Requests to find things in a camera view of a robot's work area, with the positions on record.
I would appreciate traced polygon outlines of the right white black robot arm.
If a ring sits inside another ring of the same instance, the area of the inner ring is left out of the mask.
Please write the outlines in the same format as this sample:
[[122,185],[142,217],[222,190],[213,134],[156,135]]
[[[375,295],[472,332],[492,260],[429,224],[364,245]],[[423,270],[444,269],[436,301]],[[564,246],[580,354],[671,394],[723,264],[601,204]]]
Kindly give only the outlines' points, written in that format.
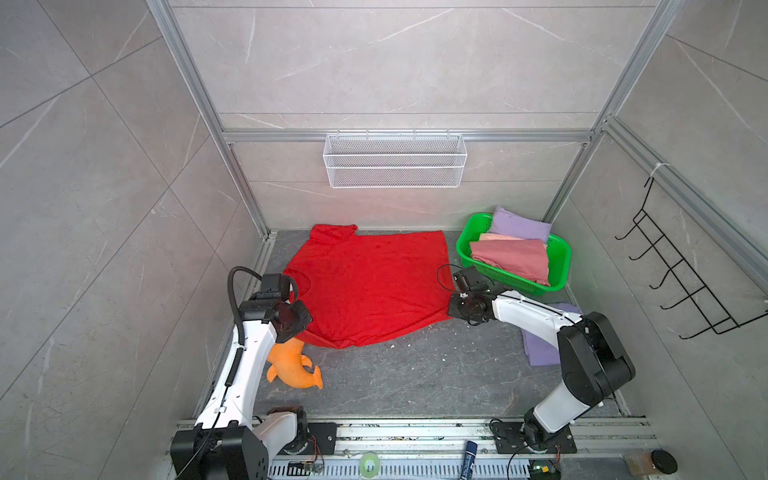
[[521,427],[524,442],[533,451],[549,448],[573,421],[636,376],[610,320],[598,312],[567,312],[509,290],[454,293],[448,314],[471,325],[491,320],[510,324],[557,350],[562,380],[526,413]]

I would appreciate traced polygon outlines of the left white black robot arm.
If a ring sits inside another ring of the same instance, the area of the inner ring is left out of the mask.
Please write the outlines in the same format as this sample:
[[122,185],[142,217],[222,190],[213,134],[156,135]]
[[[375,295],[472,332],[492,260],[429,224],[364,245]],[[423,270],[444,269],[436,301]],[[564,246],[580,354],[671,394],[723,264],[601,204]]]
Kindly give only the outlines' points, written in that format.
[[279,301],[270,314],[243,310],[233,330],[224,370],[191,429],[175,433],[170,456],[177,479],[266,479],[279,453],[301,453],[309,443],[300,406],[270,411],[254,422],[254,406],[272,348],[306,329],[301,301]]

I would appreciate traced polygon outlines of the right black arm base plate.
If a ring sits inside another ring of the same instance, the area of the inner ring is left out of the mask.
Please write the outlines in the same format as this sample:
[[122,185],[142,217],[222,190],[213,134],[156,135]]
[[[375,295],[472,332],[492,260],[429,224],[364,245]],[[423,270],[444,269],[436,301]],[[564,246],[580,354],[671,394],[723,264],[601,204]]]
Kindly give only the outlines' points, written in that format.
[[556,433],[539,430],[532,422],[503,421],[497,418],[488,422],[496,450],[500,454],[531,452],[537,454],[575,454],[577,447],[568,426]]

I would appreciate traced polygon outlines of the red t shirt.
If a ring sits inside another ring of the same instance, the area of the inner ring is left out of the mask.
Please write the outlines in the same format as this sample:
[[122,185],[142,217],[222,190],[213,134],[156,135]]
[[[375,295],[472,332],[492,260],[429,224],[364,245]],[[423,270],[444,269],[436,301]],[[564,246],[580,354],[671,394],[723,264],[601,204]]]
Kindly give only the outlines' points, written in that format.
[[301,341],[364,347],[448,320],[452,278],[441,231],[361,235],[316,225],[284,270],[312,321]]

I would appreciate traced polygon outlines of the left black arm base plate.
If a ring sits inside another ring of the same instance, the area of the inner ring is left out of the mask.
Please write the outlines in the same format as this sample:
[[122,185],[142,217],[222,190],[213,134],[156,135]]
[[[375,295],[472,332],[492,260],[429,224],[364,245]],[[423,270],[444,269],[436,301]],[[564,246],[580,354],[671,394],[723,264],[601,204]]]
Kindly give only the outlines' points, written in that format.
[[339,424],[333,422],[310,422],[306,438],[289,443],[279,451],[279,455],[310,457],[332,455],[336,448],[338,428]]

